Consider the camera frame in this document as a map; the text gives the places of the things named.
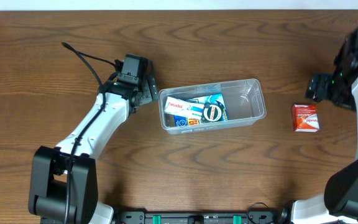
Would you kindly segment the white Panadol packet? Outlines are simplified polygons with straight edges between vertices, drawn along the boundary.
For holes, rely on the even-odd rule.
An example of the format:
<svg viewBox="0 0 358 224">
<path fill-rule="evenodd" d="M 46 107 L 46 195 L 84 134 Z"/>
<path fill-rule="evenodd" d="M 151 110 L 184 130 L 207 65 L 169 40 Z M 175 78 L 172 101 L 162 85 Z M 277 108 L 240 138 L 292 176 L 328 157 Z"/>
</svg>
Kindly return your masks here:
<svg viewBox="0 0 358 224">
<path fill-rule="evenodd" d="M 192 103 L 176 98 L 168 97 L 164 106 L 164 112 L 174 116 L 182 116 L 191 119 L 201 119 L 204 104 Z"/>
</svg>

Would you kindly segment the red Panadol box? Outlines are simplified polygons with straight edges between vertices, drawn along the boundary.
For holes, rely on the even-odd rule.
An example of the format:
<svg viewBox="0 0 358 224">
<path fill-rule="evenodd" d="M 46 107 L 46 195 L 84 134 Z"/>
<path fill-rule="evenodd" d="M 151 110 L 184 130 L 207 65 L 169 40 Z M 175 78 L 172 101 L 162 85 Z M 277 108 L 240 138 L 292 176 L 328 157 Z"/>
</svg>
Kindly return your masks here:
<svg viewBox="0 0 358 224">
<path fill-rule="evenodd" d="M 314 133 L 319 131 L 316 105 L 294 104 L 291 108 L 295 132 Z"/>
</svg>

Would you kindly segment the clear plastic container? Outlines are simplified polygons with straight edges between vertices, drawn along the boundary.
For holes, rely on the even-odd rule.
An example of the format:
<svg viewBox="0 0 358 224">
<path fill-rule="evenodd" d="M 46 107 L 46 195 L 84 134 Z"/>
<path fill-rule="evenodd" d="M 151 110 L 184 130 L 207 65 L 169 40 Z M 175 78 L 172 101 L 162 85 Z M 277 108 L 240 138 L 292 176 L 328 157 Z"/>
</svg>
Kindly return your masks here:
<svg viewBox="0 0 358 224">
<path fill-rule="evenodd" d="M 223 95 L 227 109 L 227 121 L 177 127 L 175 126 L 174 115 L 164 112 L 168 97 L 186 101 L 220 93 Z M 267 114 L 260 83 L 254 78 L 163 89 L 159 92 L 158 103 L 162 128 L 169 134 L 248 126 L 264 118 Z"/>
</svg>

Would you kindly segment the blue fever medicine box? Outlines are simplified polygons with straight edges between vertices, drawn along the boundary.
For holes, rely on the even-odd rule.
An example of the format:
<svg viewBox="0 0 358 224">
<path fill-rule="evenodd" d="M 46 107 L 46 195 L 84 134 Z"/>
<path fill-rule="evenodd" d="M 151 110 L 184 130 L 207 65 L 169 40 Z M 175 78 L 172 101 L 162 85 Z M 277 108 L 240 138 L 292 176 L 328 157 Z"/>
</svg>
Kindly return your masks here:
<svg viewBox="0 0 358 224">
<path fill-rule="evenodd" d="M 223 105 L 224 109 L 226 111 L 226 118 L 228 120 L 227 109 L 226 109 L 226 106 L 224 103 L 223 95 L 221 93 L 215 94 L 215 95 L 209 95 L 209 96 L 200 96 L 197 98 L 188 99 L 186 101 L 192 102 L 192 103 L 201 103 L 204 105 L 205 104 Z M 182 116 L 173 116 L 173 118 L 175 121 L 175 126 L 177 126 L 177 127 L 179 127 L 179 126 L 194 126 L 197 124 L 203 124 L 201 122 L 201 119 L 191 119 L 191 118 L 185 118 Z"/>
</svg>

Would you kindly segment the green Zam-Buk box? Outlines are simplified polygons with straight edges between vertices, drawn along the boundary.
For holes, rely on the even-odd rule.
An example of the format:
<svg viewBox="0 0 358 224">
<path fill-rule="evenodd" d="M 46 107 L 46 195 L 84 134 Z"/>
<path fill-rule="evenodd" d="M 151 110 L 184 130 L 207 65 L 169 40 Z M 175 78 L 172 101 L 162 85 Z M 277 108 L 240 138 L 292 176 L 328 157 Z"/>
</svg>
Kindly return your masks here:
<svg viewBox="0 0 358 224">
<path fill-rule="evenodd" d="M 227 118 L 223 105 L 205 104 L 201 117 L 202 123 L 216 123 L 225 120 Z"/>
</svg>

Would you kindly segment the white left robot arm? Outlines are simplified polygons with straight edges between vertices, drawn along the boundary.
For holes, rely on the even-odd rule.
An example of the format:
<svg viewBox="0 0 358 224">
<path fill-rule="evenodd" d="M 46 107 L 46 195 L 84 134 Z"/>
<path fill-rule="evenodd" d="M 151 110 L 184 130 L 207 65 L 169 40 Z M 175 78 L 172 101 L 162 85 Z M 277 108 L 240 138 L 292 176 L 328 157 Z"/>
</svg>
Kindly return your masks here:
<svg viewBox="0 0 358 224">
<path fill-rule="evenodd" d="M 114 209 L 98 199 L 96 161 L 140 105 L 158 100 L 151 60 L 127 54 L 114 65 L 81 123 L 55 147 L 34 154 L 28 209 L 41 223 L 113 222 Z"/>
</svg>

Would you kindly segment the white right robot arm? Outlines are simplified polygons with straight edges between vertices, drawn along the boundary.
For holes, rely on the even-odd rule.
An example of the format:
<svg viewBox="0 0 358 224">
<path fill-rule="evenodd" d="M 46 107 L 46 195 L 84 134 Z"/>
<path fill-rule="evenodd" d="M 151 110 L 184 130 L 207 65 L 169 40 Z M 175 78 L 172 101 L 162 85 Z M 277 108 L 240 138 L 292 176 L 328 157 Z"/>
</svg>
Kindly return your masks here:
<svg viewBox="0 0 358 224">
<path fill-rule="evenodd" d="M 290 202 L 280 212 L 278 223 L 358 223 L 358 28 L 346 37 L 334 66 L 332 74 L 311 77 L 305 96 L 356 112 L 355 160 L 330 177 L 323 194 Z"/>
</svg>

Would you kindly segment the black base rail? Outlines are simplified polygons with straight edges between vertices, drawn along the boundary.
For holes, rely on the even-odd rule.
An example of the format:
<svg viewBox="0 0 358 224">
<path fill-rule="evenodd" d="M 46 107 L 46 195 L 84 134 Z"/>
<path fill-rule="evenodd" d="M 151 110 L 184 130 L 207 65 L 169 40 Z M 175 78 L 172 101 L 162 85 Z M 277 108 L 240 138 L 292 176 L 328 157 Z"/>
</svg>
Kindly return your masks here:
<svg viewBox="0 0 358 224">
<path fill-rule="evenodd" d="M 118 210 L 113 224 L 288 224 L 287 208 L 270 208 L 262 202 L 245 211 L 149 212 L 145 209 Z"/>
</svg>

